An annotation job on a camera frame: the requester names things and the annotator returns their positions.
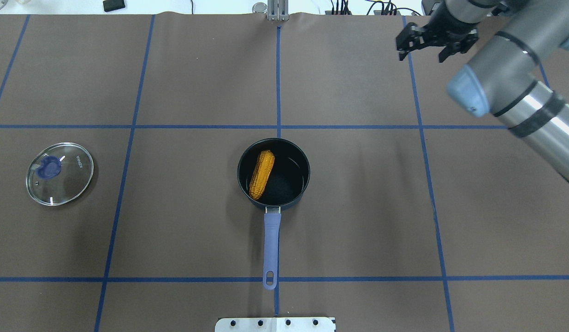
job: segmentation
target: pot handle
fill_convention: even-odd
[[[280,208],[268,209],[264,214],[264,273],[262,284],[267,290],[274,290],[279,273],[279,230]]]

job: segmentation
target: black band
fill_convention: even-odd
[[[528,119],[508,130],[518,138],[527,137],[541,129],[547,122],[551,121],[552,118],[556,117],[564,106],[565,99],[557,92],[553,92],[541,109],[534,112]]]
[[[501,111],[494,113],[493,116],[495,116],[497,118],[498,116],[506,113],[507,111],[510,111],[510,109],[512,109],[512,107],[515,107],[516,104],[518,104],[520,101],[522,101],[522,99],[524,97],[526,97],[535,88],[535,86],[537,86],[537,83],[538,83],[537,80],[534,80],[531,83],[531,85],[526,90],[524,90],[524,92],[520,96],[518,96],[518,98],[514,99],[514,101],[512,103],[508,104],[508,106],[504,107]]]
[[[479,2],[475,1],[475,0],[468,0],[470,4],[472,4],[473,6],[477,6],[479,8],[493,8],[497,5],[484,5],[484,4],[480,4]]]
[[[541,59],[539,59],[537,53],[535,53],[535,51],[533,51],[533,49],[531,49],[522,40],[519,40],[515,36],[512,36],[511,34],[503,31],[498,31],[496,33],[496,36],[501,36],[503,38],[506,38],[507,40],[510,40],[510,42],[516,44],[516,46],[518,46],[522,51],[525,51],[531,58],[533,58],[533,61],[535,61],[535,65],[539,65],[539,63],[541,63]]]

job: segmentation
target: metal bracket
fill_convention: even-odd
[[[276,207],[266,207],[266,213],[280,213],[280,206]]]
[[[336,332],[334,317],[219,319],[215,332]]]
[[[266,18],[268,21],[288,21],[289,0],[268,0]]]

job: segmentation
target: robotic arm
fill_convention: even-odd
[[[499,2],[445,0],[427,25],[409,23],[397,36],[400,60],[427,46],[445,47],[440,62],[466,53],[478,40],[477,24]],[[474,116],[493,114],[569,182],[569,104],[531,74],[558,47],[569,50],[569,0],[507,4],[515,15],[449,81],[447,92]]]

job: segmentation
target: metal plate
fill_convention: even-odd
[[[335,332],[334,317],[270,317],[219,319],[215,332]]]
[[[59,175],[43,179],[36,170],[41,160],[55,156],[61,162]],[[39,204],[57,206],[80,196],[94,175],[94,162],[90,153],[76,143],[58,143],[41,151],[28,167],[26,185],[30,197]]]

